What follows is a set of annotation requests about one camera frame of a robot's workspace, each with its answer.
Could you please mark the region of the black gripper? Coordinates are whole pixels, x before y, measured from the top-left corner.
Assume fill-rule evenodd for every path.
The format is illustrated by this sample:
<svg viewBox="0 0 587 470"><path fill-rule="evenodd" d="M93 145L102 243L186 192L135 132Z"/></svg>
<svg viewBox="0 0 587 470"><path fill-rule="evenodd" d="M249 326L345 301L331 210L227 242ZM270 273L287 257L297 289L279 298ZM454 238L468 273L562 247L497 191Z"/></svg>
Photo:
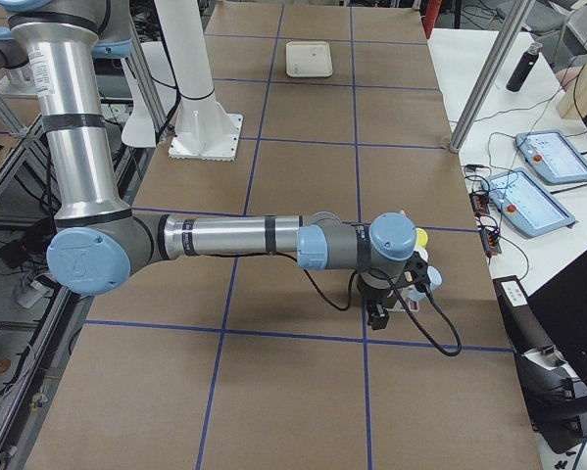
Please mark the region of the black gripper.
<svg viewBox="0 0 587 470"><path fill-rule="evenodd" d="M426 294L430 287L428 263L418 252L406 261L395 273L373 267L369 272L358 275L357 289L362 296L367 312L367 325L372 330L384 329L389 321L389 298L400 303L409 293Z"/></svg>

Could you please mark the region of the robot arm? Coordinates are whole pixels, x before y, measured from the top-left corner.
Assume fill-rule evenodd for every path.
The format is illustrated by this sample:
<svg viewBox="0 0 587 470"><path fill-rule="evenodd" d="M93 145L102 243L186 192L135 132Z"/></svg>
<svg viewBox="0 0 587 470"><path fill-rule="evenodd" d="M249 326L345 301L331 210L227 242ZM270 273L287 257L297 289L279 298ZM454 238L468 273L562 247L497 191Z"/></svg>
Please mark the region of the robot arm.
<svg viewBox="0 0 587 470"><path fill-rule="evenodd" d="M27 52L42 126L60 190L57 232L46 254L54 278L82 295L123 285L147 265L182 256L285 256L305 271L348 269L367 322L382 329L384 301L406 288L418 301L433 288L416 251L416 228L389 212L370 224L311 215L181 218L137 216L119 195L101 111L97 44L131 48L124 1L6 1L9 27Z"/></svg>

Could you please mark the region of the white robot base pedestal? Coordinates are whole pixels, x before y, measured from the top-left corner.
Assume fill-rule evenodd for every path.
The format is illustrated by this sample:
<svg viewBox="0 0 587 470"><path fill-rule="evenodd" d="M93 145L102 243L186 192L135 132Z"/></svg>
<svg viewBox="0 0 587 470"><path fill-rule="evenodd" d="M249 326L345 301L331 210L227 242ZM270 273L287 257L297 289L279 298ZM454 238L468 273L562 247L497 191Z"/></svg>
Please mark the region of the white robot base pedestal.
<svg viewBox="0 0 587 470"><path fill-rule="evenodd" d="M232 161L243 116L218 102L196 1L155 3L181 102L170 156L176 159Z"/></svg>

